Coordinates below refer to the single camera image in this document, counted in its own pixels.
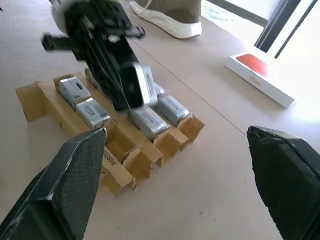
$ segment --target battery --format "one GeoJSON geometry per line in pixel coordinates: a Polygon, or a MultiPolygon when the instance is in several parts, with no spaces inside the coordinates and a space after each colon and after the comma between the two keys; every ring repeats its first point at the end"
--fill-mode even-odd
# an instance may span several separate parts
{"type": "Polygon", "coordinates": [[[189,115],[188,109],[171,95],[161,97],[156,109],[175,127],[189,115]]]}
{"type": "Polygon", "coordinates": [[[91,97],[84,84],[75,76],[60,80],[59,92],[74,110],[77,103],[91,97]]]}
{"type": "Polygon", "coordinates": [[[155,106],[158,97],[150,66],[139,62],[126,62],[120,66],[121,86],[125,102],[121,106],[113,103],[117,112],[155,106]]]}
{"type": "Polygon", "coordinates": [[[167,130],[170,126],[149,106],[144,106],[130,112],[132,123],[153,142],[156,135],[167,130]]]}
{"type": "Polygon", "coordinates": [[[166,93],[165,89],[159,84],[157,84],[156,82],[154,82],[154,88],[155,88],[157,97],[160,97],[166,93]]]}
{"type": "Polygon", "coordinates": [[[110,115],[92,97],[75,106],[76,113],[91,129],[102,127],[110,115]]]}

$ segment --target white box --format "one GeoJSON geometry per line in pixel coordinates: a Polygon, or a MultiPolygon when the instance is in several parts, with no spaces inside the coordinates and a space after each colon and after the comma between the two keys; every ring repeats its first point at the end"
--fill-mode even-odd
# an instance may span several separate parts
{"type": "Polygon", "coordinates": [[[258,49],[253,52],[230,56],[225,66],[284,108],[295,104],[297,100],[290,90],[290,81],[286,74],[280,77],[277,72],[277,60],[258,49]]]}

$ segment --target silver battery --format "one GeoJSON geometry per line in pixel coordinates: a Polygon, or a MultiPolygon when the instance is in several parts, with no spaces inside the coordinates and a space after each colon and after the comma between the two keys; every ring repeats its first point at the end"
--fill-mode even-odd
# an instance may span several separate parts
{"type": "Polygon", "coordinates": [[[188,109],[171,95],[161,97],[156,109],[175,127],[189,115],[188,109]]]}
{"type": "Polygon", "coordinates": [[[89,98],[75,106],[76,113],[91,129],[102,127],[110,115],[93,98],[89,98]]]}
{"type": "Polygon", "coordinates": [[[91,97],[84,84],[75,76],[60,80],[59,92],[74,110],[77,103],[91,97]]]}
{"type": "Polygon", "coordinates": [[[160,97],[166,93],[165,89],[159,84],[157,84],[156,82],[154,82],[154,88],[155,88],[157,97],[160,97]]]}
{"type": "Polygon", "coordinates": [[[149,106],[133,110],[130,112],[132,123],[138,128],[151,142],[156,135],[167,130],[170,126],[149,106]]]}
{"type": "Polygon", "coordinates": [[[138,62],[133,64],[137,80],[140,86],[143,105],[154,106],[158,102],[154,78],[150,66],[141,65],[138,62]]]}

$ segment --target sneaker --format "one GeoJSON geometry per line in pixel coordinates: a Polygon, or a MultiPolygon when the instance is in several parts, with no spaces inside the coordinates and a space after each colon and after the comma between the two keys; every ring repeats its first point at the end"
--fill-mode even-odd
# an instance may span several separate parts
{"type": "Polygon", "coordinates": [[[177,39],[202,33],[201,0],[131,0],[133,11],[177,39]]]}

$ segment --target cardboard divider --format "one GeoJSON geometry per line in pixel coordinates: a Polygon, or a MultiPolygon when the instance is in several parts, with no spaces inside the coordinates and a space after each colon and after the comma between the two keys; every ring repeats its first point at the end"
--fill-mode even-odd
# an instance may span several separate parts
{"type": "Polygon", "coordinates": [[[189,144],[189,139],[178,129],[171,127],[160,133],[153,144],[163,153],[163,162],[158,162],[162,167],[168,163],[179,150],[184,149],[189,144]]]}
{"type": "MultiPolygon", "coordinates": [[[[86,69],[87,78],[92,77],[86,69]]],[[[114,110],[109,102],[81,73],[68,74],[53,82],[36,82],[17,88],[16,93],[28,121],[47,114],[51,115],[63,133],[72,138],[90,128],[59,94],[59,81],[77,77],[94,98],[110,115],[104,125],[107,140],[101,166],[100,183],[106,185],[114,196],[122,189],[137,189],[151,176],[155,164],[163,166],[179,150],[185,149],[198,136],[204,124],[193,117],[180,122],[178,128],[171,127],[150,142],[127,116],[114,110]]]]}
{"type": "Polygon", "coordinates": [[[205,124],[193,115],[181,120],[177,128],[193,143],[204,126],[205,124]]]}
{"type": "MultiPolygon", "coordinates": [[[[56,91],[52,82],[37,82],[18,88],[16,93],[28,122],[49,114],[68,138],[90,130],[72,107],[56,91]]],[[[108,134],[113,134],[115,124],[114,119],[107,124],[108,134]]],[[[136,179],[107,147],[104,148],[101,170],[104,173],[100,178],[100,183],[105,184],[115,196],[118,196],[121,190],[127,186],[133,190],[137,188],[136,179]]]]}

